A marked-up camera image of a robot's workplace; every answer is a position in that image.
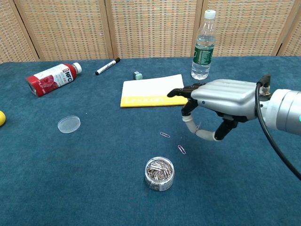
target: red bottle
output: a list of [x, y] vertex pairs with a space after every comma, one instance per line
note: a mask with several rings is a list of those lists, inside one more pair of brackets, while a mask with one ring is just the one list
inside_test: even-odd
[[38, 97], [76, 79], [81, 73], [79, 63], [60, 64], [26, 78], [31, 91]]

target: white bottle cap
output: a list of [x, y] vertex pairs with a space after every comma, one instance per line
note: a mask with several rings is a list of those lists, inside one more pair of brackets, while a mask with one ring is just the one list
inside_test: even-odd
[[73, 63], [72, 65], [75, 66], [76, 69], [77, 69], [77, 73], [76, 74], [81, 73], [81, 66], [79, 65], [79, 63]]
[[214, 19], [215, 13], [216, 13], [215, 10], [210, 10], [210, 9], [206, 10], [205, 11], [205, 19]]

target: yellow notepad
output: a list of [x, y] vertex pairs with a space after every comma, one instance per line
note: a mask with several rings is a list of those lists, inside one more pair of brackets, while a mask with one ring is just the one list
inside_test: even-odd
[[120, 107], [184, 105], [184, 97], [167, 97], [175, 88], [183, 88], [182, 75], [123, 82]]

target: silver paper clip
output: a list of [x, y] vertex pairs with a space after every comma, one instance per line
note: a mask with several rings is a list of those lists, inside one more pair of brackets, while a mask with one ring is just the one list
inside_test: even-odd
[[167, 137], [167, 138], [170, 138], [170, 136], [166, 133], [163, 133], [163, 132], [160, 132], [160, 135], [164, 136], [164, 137]]
[[182, 152], [182, 154], [186, 154], [186, 151], [181, 145], [178, 145], [178, 149]]
[[200, 122], [199, 125], [197, 125], [197, 127], [196, 127], [197, 129], [199, 129], [199, 127], [201, 126], [201, 123], [202, 123], [202, 122]]

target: paper clip container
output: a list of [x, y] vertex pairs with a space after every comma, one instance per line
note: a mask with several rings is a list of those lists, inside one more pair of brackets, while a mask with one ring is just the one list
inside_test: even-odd
[[[150, 164], [152, 162], [157, 161], [157, 160], [163, 161], [164, 163], [166, 163], [170, 166], [171, 175], [167, 179], [154, 180], [153, 178], [151, 178], [149, 176], [148, 167], [150, 166]], [[164, 158], [164, 157], [151, 158], [145, 166], [145, 181], [148, 184], [148, 186], [153, 190], [163, 192], [163, 191], [166, 191], [167, 189], [169, 189], [171, 187], [171, 185], [173, 185], [173, 182], [174, 182], [174, 166], [173, 166], [172, 162], [169, 159]]]

